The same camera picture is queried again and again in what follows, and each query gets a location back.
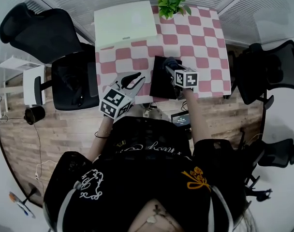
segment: bracelet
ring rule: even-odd
[[[99,137],[99,136],[96,135],[98,132],[99,131],[97,131],[96,133],[94,133],[95,137],[97,137],[97,138],[108,138],[109,137],[109,135],[108,135],[108,137]]]

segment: wooden floor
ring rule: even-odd
[[[19,76],[11,81],[11,85],[22,82]],[[52,99],[51,88],[47,90],[47,99]],[[207,118],[213,138],[229,140],[233,147],[237,147],[241,133],[240,128],[246,131],[246,141],[260,133],[263,105],[254,102],[245,105],[238,90],[231,99],[203,98],[198,100],[204,115]],[[24,116],[25,105],[22,94],[8,97],[10,112],[9,118]],[[158,106],[169,116],[180,112],[181,101],[163,101]],[[55,164],[48,162],[42,165],[42,176],[39,181],[35,179],[36,165],[40,163],[39,147],[41,142],[42,162],[52,160],[58,162],[66,151],[78,151],[86,154],[102,121],[102,114],[98,108],[80,111],[57,111],[53,101],[44,106],[46,117],[34,126],[28,125],[23,119],[3,120],[0,123],[0,139],[6,157],[18,181],[29,193],[29,183],[34,184],[43,194],[54,170]],[[43,196],[31,198],[42,204]]]

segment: pink and white checkered tablecloth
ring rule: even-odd
[[[121,47],[96,49],[97,81],[100,97],[118,73],[140,71],[146,81],[135,103],[164,101],[149,96],[155,56],[175,57],[199,72],[198,98],[231,94],[230,70],[219,17],[216,11],[191,7],[192,15],[176,14],[172,20],[159,18],[152,7],[158,35]]]

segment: laptop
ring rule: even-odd
[[[149,1],[117,5],[94,12],[97,50],[157,36]]]

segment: electronic device screen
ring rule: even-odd
[[[190,116],[188,111],[171,116],[172,123],[178,127],[190,128]]]

